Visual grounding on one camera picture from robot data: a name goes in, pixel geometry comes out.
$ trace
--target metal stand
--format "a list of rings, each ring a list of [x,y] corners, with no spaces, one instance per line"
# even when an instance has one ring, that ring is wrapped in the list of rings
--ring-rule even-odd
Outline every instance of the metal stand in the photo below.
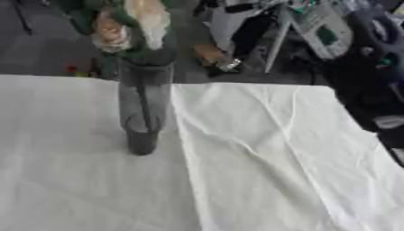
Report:
[[[23,11],[21,10],[20,6],[23,4],[22,0],[10,0],[11,4],[13,5],[13,8],[15,12],[17,13],[17,16],[20,20],[21,26],[23,29],[29,34],[32,35],[32,28],[31,26],[27,23],[27,20],[23,16]]]
[[[290,30],[290,27],[292,25],[292,22],[290,20],[290,17],[286,13],[286,10],[286,5],[283,5],[280,9],[280,31],[278,32],[275,42],[271,47],[270,54],[268,55],[268,59],[265,65],[265,74],[269,74],[271,72],[273,63],[275,62],[275,59],[280,52],[280,47],[285,41],[286,35],[288,35],[288,31]]]

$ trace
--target white cloth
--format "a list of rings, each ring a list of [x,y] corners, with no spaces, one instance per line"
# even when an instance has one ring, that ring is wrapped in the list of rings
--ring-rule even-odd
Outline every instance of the white cloth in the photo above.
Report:
[[[114,82],[0,80],[2,230],[404,230],[404,171],[328,88],[174,86],[139,158]]]

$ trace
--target white tablecloth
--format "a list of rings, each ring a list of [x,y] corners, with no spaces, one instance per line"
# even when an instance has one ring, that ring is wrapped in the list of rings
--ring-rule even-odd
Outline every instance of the white tablecloth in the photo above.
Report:
[[[174,86],[140,158],[116,83],[0,82],[2,231],[404,230],[404,170],[328,88]]]

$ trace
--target chair leg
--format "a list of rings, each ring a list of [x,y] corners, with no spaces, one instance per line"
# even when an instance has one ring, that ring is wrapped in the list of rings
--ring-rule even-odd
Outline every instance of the chair leg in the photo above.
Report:
[[[12,2],[13,8],[14,8],[15,12],[17,13],[21,26],[29,35],[32,35],[32,28],[27,23],[25,17],[23,16],[23,11],[20,8],[20,5],[23,3],[22,0],[10,0],[10,1]]]

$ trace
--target gray floor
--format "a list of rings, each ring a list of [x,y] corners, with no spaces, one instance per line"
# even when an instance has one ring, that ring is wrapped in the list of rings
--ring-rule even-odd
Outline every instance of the gray floor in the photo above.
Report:
[[[252,68],[241,75],[227,75],[209,79],[190,49],[197,42],[209,40],[207,28],[189,16],[192,0],[183,0],[171,14],[179,41],[179,60],[176,81],[203,83],[210,81],[307,84],[305,75],[285,75],[277,70],[263,75],[262,69]],[[61,14],[37,1],[25,1],[23,12],[33,28],[32,36],[22,29],[10,0],[0,2],[0,73],[43,76],[66,76],[67,66],[88,70],[97,51],[88,38],[80,36]]]

